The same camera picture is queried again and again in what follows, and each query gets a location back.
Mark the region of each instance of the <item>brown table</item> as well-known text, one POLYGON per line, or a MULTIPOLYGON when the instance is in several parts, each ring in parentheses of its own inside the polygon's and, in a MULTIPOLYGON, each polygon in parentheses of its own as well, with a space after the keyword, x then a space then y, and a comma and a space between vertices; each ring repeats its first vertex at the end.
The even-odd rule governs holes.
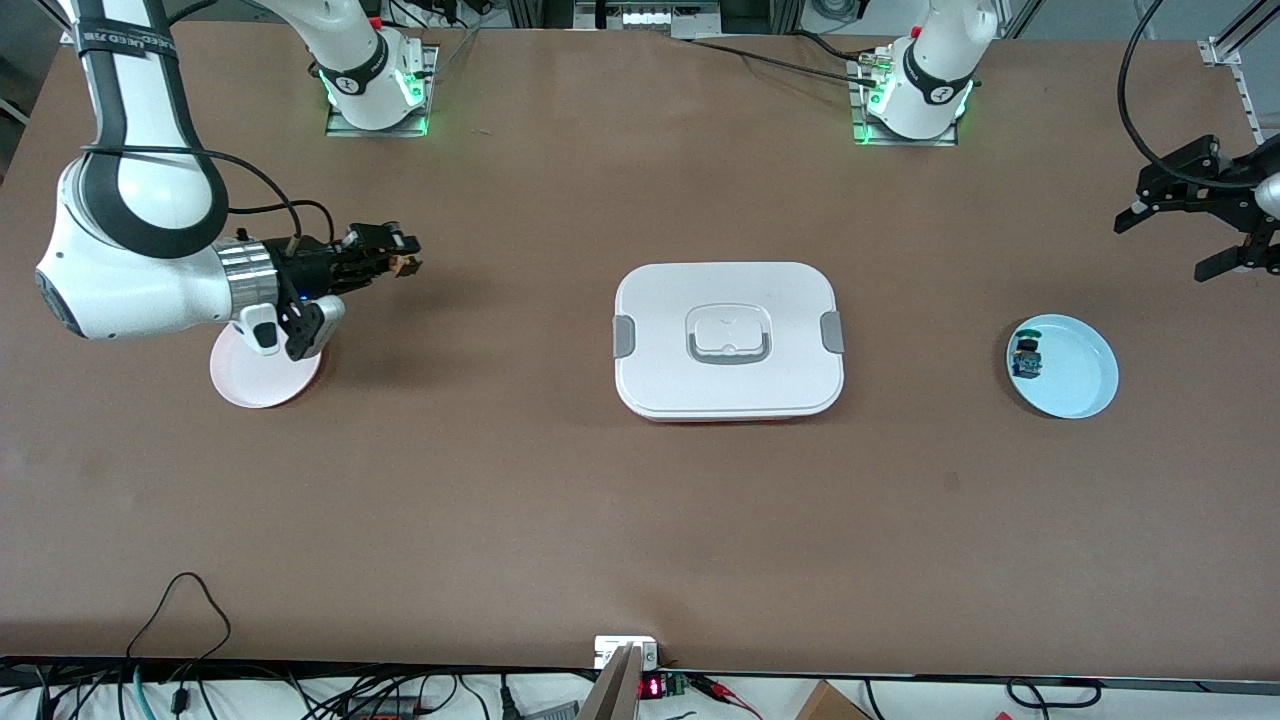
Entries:
MULTIPOLYGON (((0 195, 0 652, 120 653, 191 569, 228 657, 582 665, 645 632, 686 667, 1280 679, 1280 282, 1192 282, 1239 240, 1203 217, 1111 233, 1143 164, 1119 46, 997 44, 941 150, 855 146, 838 83, 575 32, 480 33, 426 138, 326 140, 288 28, 177 36, 206 146, 340 222, 399 219, 428 268, 351 296, 319 387, 273 411, 214 392, 216 327, 73 337, 31 281, 92 138, 63 51, 0 195), (618 400, 618 281, 727 259, 831 278, 829 411, 681 427, 618 400), (1011 395, 1000 351, 1044 311, 1120 357, 1092 420, 1011 395)), ((1132 86, 1157 149, 1252 147, 1190 44, 1144 44, 1132 86)), ((141 652, 216 634, 186 588, 141 652)))

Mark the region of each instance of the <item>gray latch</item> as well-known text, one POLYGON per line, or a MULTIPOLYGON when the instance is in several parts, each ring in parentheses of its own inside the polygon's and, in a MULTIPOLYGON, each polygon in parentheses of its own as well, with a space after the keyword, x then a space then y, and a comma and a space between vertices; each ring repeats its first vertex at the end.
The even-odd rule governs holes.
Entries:
POLYGON ((840 313, 836 310, 823 313, 818 325, 822 328, 822 346, 827 348, 827 352, 844 354, 845 332, 840 329, 840 313))
POLYGON ((636 351, 636 322, 631 315, 613 316, 613 359, 621 360, 636 351))

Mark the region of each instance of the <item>light blue plate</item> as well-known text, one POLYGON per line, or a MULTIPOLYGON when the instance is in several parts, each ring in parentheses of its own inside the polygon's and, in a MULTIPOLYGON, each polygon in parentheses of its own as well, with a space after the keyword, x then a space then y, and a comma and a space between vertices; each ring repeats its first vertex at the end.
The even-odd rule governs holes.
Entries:
POLYGON ((1037 315, 1018 325, 1009 338, 1005 372, 1027 402, 1069 420, 1097 415, 1120 387, 1120 366, 1111 346, 1098 331, 1066 315, 1037 315), (1014 377, 1014 348, 1021 331, 1041 333, 1038 378, 1014 377))

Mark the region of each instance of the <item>black cable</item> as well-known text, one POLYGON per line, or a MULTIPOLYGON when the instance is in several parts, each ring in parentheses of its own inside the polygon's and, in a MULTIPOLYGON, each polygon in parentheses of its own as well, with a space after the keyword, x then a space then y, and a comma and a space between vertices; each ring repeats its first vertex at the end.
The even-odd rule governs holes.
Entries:
POLYGON ((1089 688, 1093 689, 1093 697, 1088 697, 1079 702, 1046 702, 1044 696, 1039 692, 1039 688, 1037 688, 1030 680, 1027 678, 1010 678, 1009 682, 1005 683, 1005 694, 1009 696, 1009 700, 1021 707, 1025 707, 1027 710, 1039 710, 1044 720, 1051 720, 1048 716, 1050 710, 1084 710, 1085 707, 1093 707, 1097 705, 1098 701, 1102 700, 1102 684, 1093 683, 1089 688), (1014 692, 1015 685, 1032 691, 1032 694, 1036 696, 1036 701, 1028 702, 1018 697, 1018 693, 1014 692))
POLYGON ((102 684, 102 680, 106 680, 106 678, 110 674, 111 674, 110 670, 104 670, 102 674, 99 675, 92 684, 90 684, 88 692, 86 692, 82 697, 76 698, 76 707, 72 708, 72 714, 67 716, 67 720, 76 720, 77 717, 79 717, 81 708, 84 707, 84 703, 88 702, 88 698, 93 697, 93 691, 96 691, 97 687, 102 684))
POLYGON ((413 708, 413 715, 430 715, 440 710, 445 705, 449 705, 449 701, 453 700, 453 696, 458 693, 458 676, 457 675, 451 675, 451 676, 453 678, 453 689, 449 691, 449 696, 444 698, 444 701, 440 702, 440 705, 436 705, 435 707, 422 707, 422 691, 426 689, 426 682, 431 679, 430 675, 422 675, 422 684, 417 687, 417 707, 413 708))
POLYGON ((1142 155, 1169 176, 1172 176, 1183 182, 1198 184, 1201 187, 1211 187, 1215 190, 1253 190, 1258 183, 1244 183, 1244 182, 1220 182, 1207 178, 1197 178, 1189 176, 1178 168, 1174 168, 1165 161, 1164 158, 1156 155, 1156 151, 1147 145, 1147 141, 1138 135, 1138 128, 1133 124, 1133 118, 1129 117, 1129 100, 1126 99, 1126 90, 1129 85, 1129 63, 1133 61, 1133 51, 1138 47, 1138 40, 1142 38, 1142 33, 1151 24, 1151 17, 1156 14, 1156 10, 1165 3, 1165 0, 1152 0, 1151 6, 1138 20, 1138 27, 1133 31, 1133 37, 1129 38, 1129 46, 1125 47, 1124 60, 1120 61, 1120 77, 1116 81, 1116 104, 1120 109, 1120 123, 1124 124, 1124 131, 1129 133, 1129 140, 1133 141, 1134 147, 1138 149, 1142 155))
POLYGON ((220 618, 223 621, 223 639, 218 641, 218 644, 215 644, 214 647, 206 650, 200 657, 195 660, 195 662, 200 662, 201 660, 205 660, 210 655, 218 652, 224 644, 227 644, 227 641, 232 639, 232 620, 230 618, 227 616, 227 612, 223 611, 221 606, 218 605, 218 601, 214 600, 212 593, 209 592, 209 585, 205 584, 205 579, 197 575, 196 573, 192 573, 191 570, 184 570, 182 573, 178 573, 177 575, 173 577, 173 579, 169 580, 169 584, 164 588, 164 594, 160 596, 160 602, 156 605, 156 609, 151 611, 151 618, 147 618, 147 621, 142 624, 142 628, 140 628, 138 632, 133 634, 133 639, 131 639, 129 644, 125 646, 124 648, 125 662, 128 662, 133 657, 133 646, 137 644, 138 638, 141 638, 142 634, 151 628, 151 623, 155 623, 156 618, 160 615, 160 611, 164 609, 164 603, 169 600, 169 593, 173 592, 173 588, 175 584, 178 584, 178 580, 183 578, 191 578, 192 580, 196 580, 196 583, 200 584, 200 591, 205 593, 205 601, 209 602, 209 607, 214 609, 214 612, 216 612, 218 618, 220 618))
MULTIPOLYGON (((431 26, 424 23, 413 13, 410 13, 408 8, 406 8, 404 5, 401 5, 399 0, 390 0, 390 1, 392 1, 392 5, 396 5, 397 8, 399 8, 399 12, 404 13, 406 15, 408 15, 408 18, 411 20, 413 20, 415 23, 422 26, 426 29, 431 29, 431 26)), ((417 9, 420 9, 420 10, 422 10, 424 13, 431 13, 433 15, 439 15, 439 17, 444 18, 444 22, 449 23, 451 26, 454 24, 454 23, 457 23, 457 24, 460 24, 460 26, 462 26, 462 27, 465 27, 467 29, 471 29, 471 27, 467 23, 465 23, 465 22, 462 22, 461 19, 457 19, 457 18, 451 20, 448 15, 445 15, 440 10, 436 10, 435 8, 428 8, 426 5, 421 5, 419 3, 413 3, 413 6, 417 8, 417 9)))
MULTIPOLYGON (((284 204, 284 208, 289 211, 289 217, 293 219, 293 236, 302 237, 302 219, 298 218, 298 210, 293 206, 293 201, 289 200, 289 196, 285 195, 283 190, 280 190, 280 186, 275 184, 275 181, 268 177, 268 174, 264 173, 262 170, 257 169, 248 160, 243 160, 228 152, 219 152, 216 150, 205 150, 204 147, 165 147, 160 145, 106 145, 106 146, 84 145, 81 147, 81 150, 83 150, 84 152, 99 152, 102 155, 122 155, 122 156, 127 152, 134 152, 134 154, 151 152, 156 155, 198 155, 239 165, 246 170, 253 173, 253 176, 257 177, 257 179, 262 181, 264 183, 266 183, 268 187, 271 188, 271 192, 274 192, 275 196, 280 199, 280 202, 284 204)), ((198 578, 198 575, 195 575, 193 573, 186 573, 186 574, 192 575, 193 578, 198 578)), ((204 585, 205 582, 200 580, 200 584, 204 585)), ((205 591, 205 596, 209 596, 207 589, 205 591)))
POLYGON ((872 689, 872 682, 863 678, 863 684, 867 685, 867 702, 870 703, 876 720, 884 720, 884 715, 879 711, 879 705, 876 703, 876 691, 872 689))
POLYGON ((45 674, 40 671, 40 665, 36 665, 36 676, 40 678, 40 696, 36 697, 36 720, 45 720, 45 707, 49 706, 49 680, 45 674))
MULTIPOLYGON (((334 243, 334 241, 337 240, 337 236, 334 234, 335 231, 334 231, 334 224, 333 224, 333 215, 329 214, 329 209, 328 208, 325 208, 320 202, 316 202, 315 200, 294 200, 293 201, 293 206, 294 208, 302 208, 302 206, 316 208, 321 213, 324 213, 324 219, 325 219, 326 223, 329 223, 329 245, 334 243)), ((285 209, 285 205, 283 202, 276 202, 275 205, 262 205, 260 208, 228 208, 227 211, 230 213, 232 215, 255 215, 255 214, 259 214, 259 213, 275 213, 278 210, 284 210, 284 209, 285 209)))
POLYGON ((484 701, 483 697, 480 697, 480 693, 477 693, 474 689, 471 689, 471 685, 467 684, 467 679, 466 678, 458 676, 458 683, 462 685, 462 689, 465 689, 468 693, 476 696, 476 700, 480 701, 480 710, 484 710, 484 720, 492 720, 489 717, 489 705, 484 701))
POLYGON ((860 85, 863 87, 876 87, 876 81, 870 78, 855 78, 847 74, 831 73, 827 70, 819 70, 817 68, 806 68, 804 65, 796 65, 795 63, 787 63, 786 60, 778 60, 776 58, 765 58, 764 55, 756 55, 755 53, 748 53, 746 50, 739 50, 736 47, 726 47, 723 45, 713 45, 710 42, 701 42, 698 40, 686 40, 685 42, 689 42, 690 45, 696 45, 699 47, 709 47, 712 50, 719 50, 721 53, 730 53, 732 55, 750 58, 751 60, 759 60, 762 63, 768 63, 771 65, 777 65, 780 68, 786 68, 788 70, 795 70, 797 73, 808 73, 812 76, 838 79, 842 82, 851 82, 854 85, 860 85))
POLYGON ((200 698, 205 701, 205 710, 209 711, 209 719, 218 720, 218 714, 214 712, 214 703, 209 702, 209 693, 205 692, 205 679, 197 676, 196 685, 200 687, 200 698))
POLYGON ((288 673, 289 675, 289 684, 293 685, 293 689, 297 691, 298 697, 302 698, 302 706, 306 707, 307 711, 310 712, 311 708, 315 707, 316 702, 315 698, 307 694, 307 692, 302 689, 302 683, 300 683, 298 679, 293 676, 293 670, 285 666, 284 671, 288 673))
POLYGON ((175 23, 175 22, 186 18, 187 15, 191 15, 192 13, 198 13, 198 12, 204 10, 205 8, 212 8, 216 4, 218 4, 218 0, 200 0, 198 3, 192 3, 191 5, 187 5, 186 8, 178 10, 177 13, 174 13, 172 15, 169 15, 169 24, 173 24, 173 23, 175 23))
POLYGON ((859 60, 859 58, 863 56, 863 54, 865 54, 865 53, 874 53, 876 51, 874 47, 867 47, 865 50, 855 50, 852 53, 845 53, 845 51, 841 51, 841 50, 836 50, 820 35, 818 35, 815 32, 809 32, 806 29, 794 29, 788 35, 795 35, 795 36, 799 36, 799 37, 804 37, 806 40, 812 40, 812 41, 814 41, 818 45, 818 47, 822 47, 823 53, 827 53, 828 55, 835 55, 836 58, 840 58, 841 60, 849 60, 849 61, 852 61, 852 63, 856 63, 859 60))

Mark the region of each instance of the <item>wire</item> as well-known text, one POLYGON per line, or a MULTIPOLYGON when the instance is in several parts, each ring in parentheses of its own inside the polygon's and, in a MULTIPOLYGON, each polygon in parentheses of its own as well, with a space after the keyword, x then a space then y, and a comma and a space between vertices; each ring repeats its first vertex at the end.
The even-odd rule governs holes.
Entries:
POLYGON ((88 687, 88 692, 84 693, 83 697, 76 698, 76 707, 72 708, 72 714, 67 716, 67 720, 76 720, 77 717, 79 717, 81 708, 84 707, 84 703, 88 702, 88 698, 93 697, 93 691, 96 691, 97 687, 102 684, 102 680, 105 680, 106 676, 110 674, 111 674, 110 670, 104 671, 96 680, 93 680, 93 684, 88 687))
POLYGON ((859 58, 861 58, 867 53, 874 53, 876 51, 874 47, 867 47, 865 50, 855 50, 852 53, 844 53, 844 51, 840 51, 840 50, 836 50, 835 47, 832 47, 832 45, 829 42, 827 42, 826 40, 823 40, 822 36, 819 36, 818 33, 809 32, 806 29, 794 29, 788 35, 795 35, 795 36, 799 36, 799 37, 804 37, 804 38, 812 40, 812 41, 814 41, 818 45, 818 47, 822 47, 822 50, 824 53, 827 53, 828 55, 835 55, 836 58, 840 58, 841 60, 849 60, 851 63, 856 63, 859 60, 859 58))
POLYGON ((212 655, 212 653, 218 652, 219 650, 221 650, 221 647, 224 644, 227 644, 227 641, 232 639, 232 621, 230 621, 230 618, 227 616, 227 612, 224 612, 223 609, 221 609, 221 606, 218 605, 218 601, 214 600, 212 593, 209 592, 209 585, 205 584, 205 579, 201 578, 200 575, 197 575, 196 573, 192 573, 191 570, 184 570, 182 573, 178 573, 177 575, 173 577, 173 579, 169 580, 169 584, 164 589, 164 594, 160 596, 160 602, 156 605, 156 609, 151 611, 151 618, 147 618, 147 621, 142 624, 142 628, 140 628, 138 632, 133 634, 133 639, 131 639, 129 644, 124 648, 124 661, 125 662, 128 662, 133 657, 133 646, 137 644, 138 638, 141 638, 142 634, 146 633, 151 628, 151 623, 155 623, 156 616, 160 615, 160 610, 164 609, 164 603, 169 600, 169 593, 173 592, 173 587, 175 584, 178 584, 178 580, 180 580, 183 578, 191 578, 191 579, 196 580, 196 583, 200 584, 200 591, 205 593, 205 600, 209 602, 209 606, 212 607, 214 612, 218 614, 218 618, 221 619, 221 621, 223 621, 223 630, 224 630, 223 632, 223 639, 218 641, 218 644, 215 644, 214 647, 206 650, 193 662, 200 662, 201 660, 205 660, 210 655, 212 655))
MULTIPOLYGON (((329 223, 329 245, 334 243, 337 236, 334 234, 333 215, 329 214, 328 208, 325 208, 324 205, 321 205, 315 200, 294 200, 293 206, 316 208, 321 213, 324 213, 324 219, 326 223, 329 223)), ((283 202, 278 202, 275 205, 262 205, 260 208, 228 208, 227 211, 230 213, 232 215, 255 215, 257 213, 275 213, 278 210, 284 210, 284 209, 287 209, 287 206, 283 202)))
POLYGON ((138 707, 142 708, 142 715, 147 720, 156 720, 156 714, 151 711, 151 703, 147 702, 146 693, 142 692, 142 666, 133 666, 133 693, 138 696, 138 707))
POLYGON ((218 714, 214 712, 214 703, 209 702, 209 693, 205 692, 205 679, 197 676, 196 685, 200 687, 200 698, 205 701, 205 710, 209 711, 209 719, 218 720, 218 714))
POLYGON ((422 684, 417 687, 417 706, 413 707, 413 715, 430 715, 440 710, 445 705, 449 705, 449 701, 453 700, 453 696, 458 694, 458 676, 457 675, 451 675, 451 676, 453 678, 453 689, 449 691, 449 697, 444 698, 444 702, 436 705, 435 707, 422 707, 422 691, 426 689, 426 682, 431 679, 430 675, 422 675, 422 684))
POLYGON ((1050 716, 1048 716, 1048 711, 1051 708, 1052 710, 1083 710, 1085 707, 1093 707, 1094 705, 1097 705, 1098 701, 1102 700, 1102 684, 1101 683, 1093 683, 1089 687, 1093 689, 1093 696, 1088 697, 1085 700, 1082 700, 1079 702, 1046 702, 1044 701, 1044 696, 1041 694, 1041 692, 1039 692, 1039 688, 1037 688, 1030 680, 1028 680, 1027 678, 1010 678, 1009 682, 1005 683, 1005 694, 1009 696, 1009 700, 1011 700, 1015 703, 1025 707, 1027 710, 1039 710, 1041 714, 1042 714, 1042 716, 1044 717, 1044 720, 1051 720, 1050 716), (1023 688, 1027 688, 1027 689, 1032 691, 1032 694, 1036 696, 1036 701, 1034 702, 1028 702, 1028 701, 1018 697, 1018 693, 1014 692, 1014 687, 1015 685, 1016 687, 1023 687, 1023 688))
MULTIPOLYGON (((257 169, 257 167, 255 167, 248 160, 243 160, 243 159, 237 158, 234 155, 230 155, 228 152, 219 152, 216 150, 205 150, 204 147, 165 147, 165 146, 160 146, 160 145, 109 145, 109 146, 104 146, 104 145, 84 145, 84 146, 81 146, 81 150, 83 150, 84 152, 97 152, 97 154, 101 154, 101 155, 122 155, 122 156, 124 154, 127 154, 127 152, 134 152, 134 154, 136 152, 150 152, 150 154, 157 154, 157 155, 197 155, 197 156, 212 158, 214 160, 223 160, 223 161, 227 161, 227 163, 232 163, 234 165, 239 165, 239 167, 244 168, 246 170, 253 173, 253 176, 256 176, 257 179, 262 181, 264 183, 266 183, 268 187, 271 188, 271 192, 274 192, 275 196, 280 199, 280 202, 289 211, 289 217, 293 219, 293 236, 298 237, 298 238, 302 237, 302 219, 298 218, 298 210, 293 206, 293 201, 289 200, 289 196, 285 195, 283 190, 280 190, 280 186, 275 184, 275 181, 273 181, 270 177, 268 177, 268 174, 264 173, 262 170, 257 169)), ((178 579, 182 575, 191 575, 192 578, 196 578, 200 582, 201 587, 205 585, 205 582, 201 580, 200 575, 196 575, 195 573, 182 573, 182 574, 177 575, 174 579, 178 579)), ((210 603, 212 603, 212 598, 209 597, 209 589, 207 588, 205 588, 205 597, 209 598, 210 603)), ((230 623, 227 620, 225 615, 223 615, 223 621, 228 625, 228 628, 230 628, 230 623)))
POLYGON ((776 58, 765 58, 764 55, 756 55, 755 53, 748 53, 746 50, 739 50, 736 47, 726 47, 723 45, 713 45, 710 42, 701 42, 698 40, 686 40, 690 45, 696 45, 699 47, 709 47, 712 50, 719 50, 721 53, 730 53, 732 55, 739 55, 742 58, 750 58, 751 60, 759 60, 762 63, 768 63, 771 65, 777 65, 780 68, 786 68, 788 70, 795 70, 797 73, 808 73, 812 76, 826 77, 832 79, 838 79, 842 82, 851 82, 854 85, 860 85, 863 87, 876 87, 876 81, 870 78, 856 78, 841 73, 831 73, 827 70, 819 70, 817 68, 806 68, 804 65, 796 65, 795 63, 787 63, 785 60, 778 60, 776 58))
POLYGON ((293 689, 298 692, 298 697, 302 698, 302 706, 306 707, 307 711, 310 712, 315 707, 316 700, 302 689, 302 683, 300 683, 298 679, 293 676, 293 670, 291 670, 288 665, 284 666, 284 671, 289 675, 288 683, 293 685, 293 689))
MULTIPOLYGON (((413 20, 415 23, 417 23, 417 24, 420 24, 420 26, 422 26, 424 28, 428 28, 428 29, 430 29, 430 28, 431 28, 431 26, 429 26, 429 24, 424 23, 424 22, 421 20, 421 18, 419 18, 419 17, 417 17, 417 15, 415 15, 413 13, 410 13, 410 12, 408 12, 408 8, 406 8, 404 5, 401 5, 401 4, 399 4, 399 0, 390 0, 390 3, 392 3, 392 5, 396 5, 397 8, 399 8, 399 12, 404 13, 406 15, 408 15, 408 17, 410 17, 410 19, 412 19, 412 20, 413 20)), ((461 19, 458 19, 458 18, 454 18, 454 19, 452 19, 452 20, 451 20, 448 15, 445 15, 445 14, 444 14, 444 13, 442 13, 440 10, 436 10, 435 8, 428 8, 428 6, 425 6, 425 5, 420 5, 420 4, 417 4, 417 3, 415 3, 415 4, 413 4, 413 6, 415 6, 415 8, 417 8, 417 9, 420 9, 420 10, 422 10, 424 13, 431 13, 433 15, 438 15, 438 17, 440 17, 440 18, 444 18, 444 22, 449 23, 451 26, 453 26, 453 24, 460 24, 460 26, 462 26, 462 27, 465 27, 465 28, 470 28, 470 26, 467 26, 467 23, 462 22, 462 20, 461 20, 461 19)))
POLYGON ((36 665, 36 676, 40 678, 40 696, 36 698, 36 720, 45 720, 45 706, 49 703, 49 680, 45 674, 40 671, 40 665, 36 665))
POLYGON ((879 705, 876 702, 876 691, 872 689, 872 682, 863 678, 863 684, 867 685, 867 702, 872 706, 872 714, 876 715, 876 720, 884 720, 884 714, 879 711, 879 705))
POLYGON ((205 8, 212 8, 216 4, 218 4, 218 0, 200 0, 198 3, 192 3, 191 5, 187 5, 186 8, 178 10, 177 13, 174 13, 172 15, 169 15, 169 24, 173 24, 173 23, 175 23, 175 22, 186 18, 187 15, 191 15, 192 13, 198 13, 198 12, 204 10, 205 8))
POLYGON ((480 28, 484 27, 484 24, 486 22, 489 22, 494 17, 497 17, 497 15, 490 14, 490 13, 485 13, 480 18, 480 20, 476 23, 476 26, 474 28, 470 28, 467 31, 467 36, 462 38, 462 42, 460 42, 458 46, 454 47, 452 53, 449 53, 449 56, 445 58, 443 63, 435 65, 435 77, 436 78, 439 78, 440 76, 443 76, 444 74, 444 69, 448 68, 448 67, 451 67, 453 64, 453 59, 458 55, 458 53, 462 53, 463 50, 470 49, 471 44, 475 41, 476 35, 480 33, 480 28))
POLYGON ((1208 178, 1197 178, 1174 168, 1166 163, 1164 158, 1156 155, 1155 150, 1152 150, 1151 146, 1147 145, 1147 141, 1144 141, 1138 133, 1138 128, 1133 124, 1133 118, 1129 117, 1129 100, 1126 97, 1129 85, 1129 63, 1133 61, 1133 51, 1138 47, 1138 40, 1142 38, 1142 32, 1147 29, 1152 15, 1156 14, 1156 10, 1158 10, 1164 3, 1165 0, 1152 0, 1151 6, 1147 8, 1142 19, 1138 20, 1138 27, 1134 28, 1133 37, 1129 38, 1129 46, 1125 47, 1124 60, 1120 61, 1120 77, 1116 79, 1116 105, 1120 109, 1120 123, 1124 124, 1124 129, 1129 133, 1129 140, 1133 141, 1134 147, 1137 147, 1152 165, 1160 168, 1165 173, 1183 182, 1201 187, 1211 187, 1215 190, 1253 190, 1258 186, 1258 183, 1221 182, 1208 178))
POLYGON ((489 717, 489 705, 484 701, 483 697, 480 697, 480 693, 477 693, 474 689, 471 689, 471 685, 467 684, 467 679, 466 678, 460 676, 460 675, 454 675, 454 676, 458 678, 458 683, 462 685, 462 689, 465 689, 468 693, 476 696, 476 700, 480 701, 480 710, 484 711, 484 720, 490 720, 490 717, 489 717))
POLYGON ((742 710, 750 712, 751 715, 755 715, 755 720, 764 720, 764 717, 760 716, 760 714, 756 712, 754 707, 751 707, 750 705, 748 705, 746 701, 744 701, 742 698, 740 698, 737 696, 733 696, 728 701, 728 703, 732 705, 733 707, 741 707, 742 710))

